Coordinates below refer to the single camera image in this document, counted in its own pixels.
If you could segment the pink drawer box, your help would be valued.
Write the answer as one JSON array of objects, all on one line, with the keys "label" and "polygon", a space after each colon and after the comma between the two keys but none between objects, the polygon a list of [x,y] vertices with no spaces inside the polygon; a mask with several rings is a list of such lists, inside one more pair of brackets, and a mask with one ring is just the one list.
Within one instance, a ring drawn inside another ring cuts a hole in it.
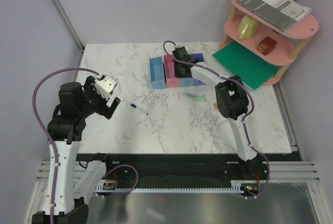
[{"label": "pink drawer box", "polygon": [[163,61],[164,61],[166,86],[168,88],[179,87],[181,79],[175,76],[173,56],[164,55]]}]

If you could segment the light blue drawer box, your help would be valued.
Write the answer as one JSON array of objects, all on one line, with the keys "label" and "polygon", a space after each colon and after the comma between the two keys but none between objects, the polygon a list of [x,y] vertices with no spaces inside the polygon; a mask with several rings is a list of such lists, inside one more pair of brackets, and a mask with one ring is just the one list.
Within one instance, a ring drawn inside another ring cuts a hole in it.
[{"label": "light blue drawer box", "polygon": [[162,56],[149,59],[150,83],[154,90],[166,89]]}]

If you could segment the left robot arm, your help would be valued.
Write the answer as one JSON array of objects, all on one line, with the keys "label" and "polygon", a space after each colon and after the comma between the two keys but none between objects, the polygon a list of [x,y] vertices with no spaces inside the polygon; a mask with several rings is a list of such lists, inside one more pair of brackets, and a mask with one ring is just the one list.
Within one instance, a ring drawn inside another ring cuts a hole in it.
[{"label": "left robot arm", "polygon": [[76,157],[86,119],[98,114],[110,119],[120,104],[115,97],[108,105],[117,82],[108,75],[89,76],[84,84],[65,83],[58,92],[60,103],[47,126],[50,141],[48,187],[42,209],[32,223],[86,223],[88,204],[101,178],[108,179],[114,166],[95,160],[87,164],[78,183],[74,181]]}]

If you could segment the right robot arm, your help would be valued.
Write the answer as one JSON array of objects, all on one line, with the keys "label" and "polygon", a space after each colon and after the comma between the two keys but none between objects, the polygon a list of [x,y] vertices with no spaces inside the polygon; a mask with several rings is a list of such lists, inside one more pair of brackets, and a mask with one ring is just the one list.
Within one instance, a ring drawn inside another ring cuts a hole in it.
[{"label": "right robot arm", "polygon": [[246,118],[254,111],[254,101],[239,76],[224,77],[200,59],[191,59],[186,47],[176,46],[172,51],[175,74],[187,75],[215,89],[217,108],[232,128],[239,159],[238,172],[244,179],[252,178],[266,169],[264,178],[270,178],[270,166],[264,165],[259,152],[251,142]]}]

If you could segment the teal blue drawer box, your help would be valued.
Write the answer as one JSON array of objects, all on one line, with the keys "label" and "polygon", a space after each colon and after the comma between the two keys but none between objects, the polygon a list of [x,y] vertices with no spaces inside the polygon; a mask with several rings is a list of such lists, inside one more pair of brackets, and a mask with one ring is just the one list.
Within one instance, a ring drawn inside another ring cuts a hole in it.
[{"label": "teal blue drawer box", "polygon": [[193,78],[180,78],[180,87],[190,87],[194,85],[195,79]]}]

